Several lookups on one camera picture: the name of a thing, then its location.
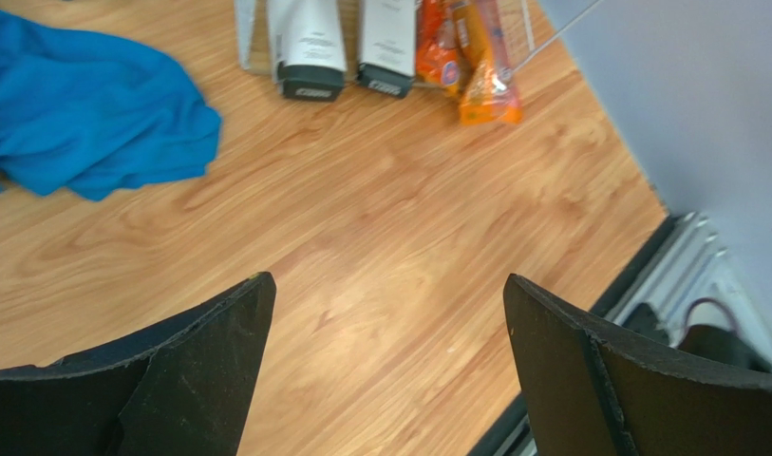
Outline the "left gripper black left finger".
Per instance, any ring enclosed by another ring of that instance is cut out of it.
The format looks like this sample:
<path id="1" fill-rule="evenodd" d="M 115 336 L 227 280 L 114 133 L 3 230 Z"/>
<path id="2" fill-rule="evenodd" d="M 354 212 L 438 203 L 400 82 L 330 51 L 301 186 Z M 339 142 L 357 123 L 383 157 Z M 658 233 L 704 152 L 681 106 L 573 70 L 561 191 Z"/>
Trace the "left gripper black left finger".
<path id="1" fill-rule="evenodd" d="M 0 370 L 0 455 L 234 455 L 273 320 L 263 272 L 122 338 Z"/>

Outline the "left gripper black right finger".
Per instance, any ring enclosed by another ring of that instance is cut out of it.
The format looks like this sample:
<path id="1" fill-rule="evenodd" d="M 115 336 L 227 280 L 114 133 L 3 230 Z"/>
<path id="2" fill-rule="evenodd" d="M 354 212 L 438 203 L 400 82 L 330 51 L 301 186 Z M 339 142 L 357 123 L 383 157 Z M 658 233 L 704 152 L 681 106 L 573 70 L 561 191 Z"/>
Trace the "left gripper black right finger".
<path id="1" fill-rule="evenodd" d="M 520 275 L 504 310 L 542 455 L 772 455 L 772 374 L 587 313 Z"/>

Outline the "orange razor bag vertical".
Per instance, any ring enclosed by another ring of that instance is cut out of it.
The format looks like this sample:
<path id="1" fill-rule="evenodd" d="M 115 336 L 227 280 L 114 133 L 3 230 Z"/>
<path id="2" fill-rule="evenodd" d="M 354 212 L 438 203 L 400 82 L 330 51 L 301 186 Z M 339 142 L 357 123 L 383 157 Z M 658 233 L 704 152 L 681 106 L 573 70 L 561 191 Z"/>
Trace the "orange razor bag vertical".
<path id="1" fill-rule="evenodd" d="M 456 1 L 452 17 L 471 69 L 459 101 L 463 124 L 518 124 L 522 109 L 496 1 Z"/>

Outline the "white tall box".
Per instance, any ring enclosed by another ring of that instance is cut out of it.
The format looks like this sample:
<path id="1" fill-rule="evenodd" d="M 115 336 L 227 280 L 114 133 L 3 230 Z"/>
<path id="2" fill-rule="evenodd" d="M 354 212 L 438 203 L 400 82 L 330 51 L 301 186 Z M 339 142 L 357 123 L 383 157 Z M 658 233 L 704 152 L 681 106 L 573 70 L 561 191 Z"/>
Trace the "white tall box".
<path id="1" fill-rule="evenodd" d="M 273 81 L 286 99 L 331 103 L 345 86 L 347 58 L 338 4 L 267 3 Z"/>
<path id="2" fill-rule="evenodd" d="M 415 80 L 416 23 L 413 0 L 358 2 L 359 86 L 405 98 Z"/>

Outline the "orange razor bag horizontal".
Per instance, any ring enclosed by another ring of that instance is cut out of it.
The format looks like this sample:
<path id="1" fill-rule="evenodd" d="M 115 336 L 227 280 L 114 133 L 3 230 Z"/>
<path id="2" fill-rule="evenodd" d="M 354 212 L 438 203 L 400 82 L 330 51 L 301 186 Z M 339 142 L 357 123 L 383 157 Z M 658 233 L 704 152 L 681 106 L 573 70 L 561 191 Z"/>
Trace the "orange razor bag horizontal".
<path id="1" fill-rule="evenodd" d="M 417 77 L 424 83 L 443 89 L 451 97 L 458 97 L 461 65 L 448 2 L 422 1 L 417 30 Z"/>

